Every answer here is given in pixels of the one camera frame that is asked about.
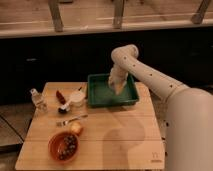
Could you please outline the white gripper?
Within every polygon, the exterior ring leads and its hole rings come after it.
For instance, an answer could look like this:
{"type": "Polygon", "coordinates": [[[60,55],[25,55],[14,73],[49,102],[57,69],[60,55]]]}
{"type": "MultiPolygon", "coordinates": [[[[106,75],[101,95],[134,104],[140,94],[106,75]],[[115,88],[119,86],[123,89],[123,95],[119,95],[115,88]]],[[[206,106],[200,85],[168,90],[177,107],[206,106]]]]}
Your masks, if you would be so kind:
{"type": "Polygon", "coordinates": [[[114,64],[109,75],[108,84],[111,88],[123,88],[126,84],[128,72],[114,64]]]}

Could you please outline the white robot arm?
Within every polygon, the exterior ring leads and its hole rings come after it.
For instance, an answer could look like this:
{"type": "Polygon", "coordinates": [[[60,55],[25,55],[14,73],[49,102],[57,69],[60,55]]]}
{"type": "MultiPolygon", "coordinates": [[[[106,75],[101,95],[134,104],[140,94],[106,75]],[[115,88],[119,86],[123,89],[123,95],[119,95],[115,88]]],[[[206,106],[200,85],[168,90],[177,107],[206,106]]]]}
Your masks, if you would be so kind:
{"type": "Polygon", "coordinates": [[[133,75],[167,103],[165,171],[213,171],[213,95],[138,60],[133,45],[111,52],[108,85],[117,94],[133,75]]]}

